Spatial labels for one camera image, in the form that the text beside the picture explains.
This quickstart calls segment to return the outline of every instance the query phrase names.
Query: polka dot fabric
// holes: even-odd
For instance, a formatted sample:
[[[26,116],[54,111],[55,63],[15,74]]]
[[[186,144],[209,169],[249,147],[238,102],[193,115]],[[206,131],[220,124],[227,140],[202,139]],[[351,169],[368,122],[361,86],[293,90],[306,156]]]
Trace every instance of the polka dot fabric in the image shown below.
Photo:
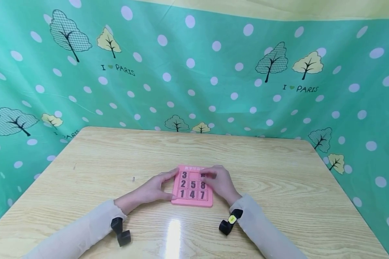
[[[389,19],[0,1],[0,39],[0,217],[86,126],[281,137],[312,145],[389,253]]]

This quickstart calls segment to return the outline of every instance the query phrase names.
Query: sleeve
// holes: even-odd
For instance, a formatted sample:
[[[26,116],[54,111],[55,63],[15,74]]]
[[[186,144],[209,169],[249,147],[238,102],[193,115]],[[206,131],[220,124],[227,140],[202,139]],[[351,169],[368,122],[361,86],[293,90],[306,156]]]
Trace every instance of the sleeve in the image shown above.
[[[231,207],[243,210],[238,224],[267,259],[306,259],[307,257],[280,232],[262,212],[262,208],[245,194]]]
[[[127,218],[113,200],[106,201],[43,240],[23,259],[77,259],[112,231],[111,221],[117,217]]]

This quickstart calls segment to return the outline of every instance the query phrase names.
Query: hand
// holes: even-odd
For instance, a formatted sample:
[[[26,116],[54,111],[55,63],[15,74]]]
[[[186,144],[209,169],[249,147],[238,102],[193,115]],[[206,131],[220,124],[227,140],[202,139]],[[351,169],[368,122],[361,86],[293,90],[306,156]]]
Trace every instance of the hand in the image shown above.
[[[153,176],[139,188],[116,199],[114,204],[117,205],[125,215],[127,215],[140,204],[149,203],[156,200],[175,200],[176,196],[162,191],[161,185],[165,181],[174,177],[178,172],[178,168],[175,168],[169,172],[162,172],[156,176]]]
[[[200,171],[206,177],[201,177],[202,182],[209,185],[219,196],[227,201],[229,206],[232,206],[235,201],[242,198],[236,191],[235,186],[228,170],[221,165],[215,165],[211,168],[206,168]]]

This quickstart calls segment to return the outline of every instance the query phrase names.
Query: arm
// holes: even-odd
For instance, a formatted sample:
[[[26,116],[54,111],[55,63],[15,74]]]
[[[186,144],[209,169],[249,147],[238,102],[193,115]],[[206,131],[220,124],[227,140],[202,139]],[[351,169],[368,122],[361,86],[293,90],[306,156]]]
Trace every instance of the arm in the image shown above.
[[[112,231],[112,219],[119,217],[125,220],[127,214],[143,203],[176,199],[173,194],[164,193],[161,184],[177,173],[177,169],[161,173],[134,191],[102,203],[87,215],[43,240],[23,259],[79,258]]]
[[[306,259],[307,257],[280,232],[262,212],[262,208],[250,197],[242,197],[235,189],[229,172],[223,166],[214,166],[201,173],[202,181],[224,198],[230,212],[243,210],[239,226],[267,259]]]

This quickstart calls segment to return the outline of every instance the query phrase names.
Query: pink sliding puzzle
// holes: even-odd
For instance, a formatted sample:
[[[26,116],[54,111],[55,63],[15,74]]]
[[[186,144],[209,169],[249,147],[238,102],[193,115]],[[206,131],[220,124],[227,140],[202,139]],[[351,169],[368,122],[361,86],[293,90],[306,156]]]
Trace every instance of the pink sliding puzzle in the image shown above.
[[[213,206],[212,189],[200,181],[199,171],[202,169],[204,167],[179,165],[173,187],[177,199],[171,201],[172,204],[206,208]]]

